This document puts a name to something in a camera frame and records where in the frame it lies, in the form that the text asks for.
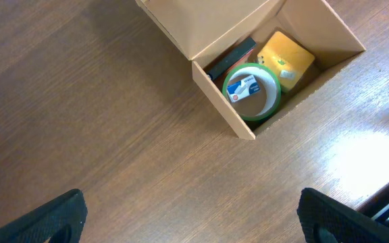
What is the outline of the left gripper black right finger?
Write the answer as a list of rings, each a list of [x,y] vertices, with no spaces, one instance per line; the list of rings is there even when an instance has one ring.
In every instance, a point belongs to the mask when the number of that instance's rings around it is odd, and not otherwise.
[[[389,242],[388,226],[313,188],[301,191],[296,211],[308,243]]]

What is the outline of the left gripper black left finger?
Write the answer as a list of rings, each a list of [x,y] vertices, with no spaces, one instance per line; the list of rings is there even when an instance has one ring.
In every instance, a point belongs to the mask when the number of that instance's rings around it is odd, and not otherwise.
[[[72,189],[0,228],[0,243],[78,243],[88,214],[83,193]]]

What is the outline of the green tape roll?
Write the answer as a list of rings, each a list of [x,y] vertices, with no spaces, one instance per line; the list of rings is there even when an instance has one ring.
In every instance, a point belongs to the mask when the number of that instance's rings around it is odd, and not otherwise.
[[[226,93],[228,85],[235,83],[237,78],[254,75],[260,91],[238,102],[231,103]],[[264,65],[245,63],[231,70],[226,76],[222,93],[237,114],[246,121],[258,121],[269,117],[277,108],[281,99],[281,87],[274,73]]]

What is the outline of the blue white staples box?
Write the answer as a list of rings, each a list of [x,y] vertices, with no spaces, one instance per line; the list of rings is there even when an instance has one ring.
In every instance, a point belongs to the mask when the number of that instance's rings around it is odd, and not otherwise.
[[[245,99],[260,91],[260,86],[254,75],[238,77],[235,83],[228,85],[226,93],[231,103]]]

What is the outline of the yellow sticky note pad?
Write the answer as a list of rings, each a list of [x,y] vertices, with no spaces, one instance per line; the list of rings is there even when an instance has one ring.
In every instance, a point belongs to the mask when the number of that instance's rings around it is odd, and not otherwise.
[[[282,92],[292,90],[314,61],[313,54],[280,31],[257,54],[257,63],[274,73]]]

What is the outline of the red grey stapler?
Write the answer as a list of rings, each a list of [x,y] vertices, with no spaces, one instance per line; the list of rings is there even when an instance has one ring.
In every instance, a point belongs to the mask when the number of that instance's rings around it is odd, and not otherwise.
[[[247,37],[210,68],[206,72],[207,76],[212,81],[218,79],[222,74],[225,74],[236,64],[239,64],[245,57],[248,57],[253,52],[255,46],[256,42],[251,37]]]

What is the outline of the brown cardboard box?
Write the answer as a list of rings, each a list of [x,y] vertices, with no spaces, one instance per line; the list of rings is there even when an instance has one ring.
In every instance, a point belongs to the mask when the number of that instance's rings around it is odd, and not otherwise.
[[[192,79],[237,137],[254,140],[322,87],[365,47],[325,0],[136,0],[178,50],[192,63]],[[218,83],[205,69],[251,36],[266,43],[274,31],[302,45],[315,62],[269,118],[244,121],[225,103]]]

